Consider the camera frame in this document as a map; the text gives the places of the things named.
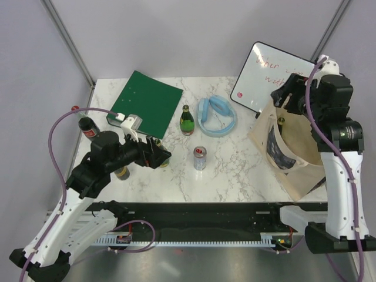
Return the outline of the green bottle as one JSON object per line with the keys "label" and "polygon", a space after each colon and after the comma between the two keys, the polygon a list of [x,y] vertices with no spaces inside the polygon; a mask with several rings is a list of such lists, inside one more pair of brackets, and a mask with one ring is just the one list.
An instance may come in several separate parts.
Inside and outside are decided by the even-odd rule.
{"label": "green bottle", "polygon": [[182,115],[180,117],[180,130],[186,136],[190,136],[194,132],[194,118],[190,113],[188,105],[183,105],[182,107]]}
{"label": "green bottle", "polygon": [[[155,139],[155,143],[157,145],[157,147],[163,149],[163,150],[167,150],[166,147],[162,144],[162,141],[160,139]],[[168,166],[170,163],[170,159],[166,159],[161,165],[160,167],[166,167]]]}
{"label": "green bottle", "polygon": [[284,117],[279,117],[277,120],[277,125],[278,125],[278,131],[280,136],[283,136],[283,126],[285,124],[286,120]]}

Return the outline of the beige canvas bag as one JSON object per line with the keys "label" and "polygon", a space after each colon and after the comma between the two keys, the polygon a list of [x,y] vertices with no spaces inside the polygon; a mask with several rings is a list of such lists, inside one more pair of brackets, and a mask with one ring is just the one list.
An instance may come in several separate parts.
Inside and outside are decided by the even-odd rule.
{"label": "beige canvas bag", "polygon": [[[283,136],[278,131],[279,117],[286,120]],[[311,135],[311,123],[305,116],[276,108],[270,101],[258,116],[249,138],[294,201],[325,183],[324,166]]]}

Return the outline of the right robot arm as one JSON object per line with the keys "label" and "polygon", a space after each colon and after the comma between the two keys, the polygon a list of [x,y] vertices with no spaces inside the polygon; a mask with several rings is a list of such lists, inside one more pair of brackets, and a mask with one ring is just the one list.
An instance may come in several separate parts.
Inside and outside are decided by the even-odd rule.
{"label": "right robot arm", "polygon": [[363,129],[347,116],[352,94],[351,82],[344,76],[324,75],[309,84],[296,73],[271,93],[274,106],[311,122],[324,166],[327,215],[284,206],[269,216],[269,224],[275,231],[291,226],[302,232],[314,254],[375,251],[361,203]]}

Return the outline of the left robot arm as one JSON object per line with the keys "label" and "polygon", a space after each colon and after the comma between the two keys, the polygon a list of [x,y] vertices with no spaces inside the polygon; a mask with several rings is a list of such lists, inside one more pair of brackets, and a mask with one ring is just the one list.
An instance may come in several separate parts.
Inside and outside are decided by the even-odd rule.
{"label": "left robot arm", "polygon": [[129,224],[126,209],[112,200],[89,223],[71,232],[81,214],[110,183],[110,175],[131,163],[156,169],[171,155],[150,136],[142,142],[127,135],[121,144],[117,133],[99,133],[90,151],[72,170],[43,228],[26,247],[13,250],[10,260],[33,281],[62,281],[77,257],[95,240],[114,229],[122,231]]}

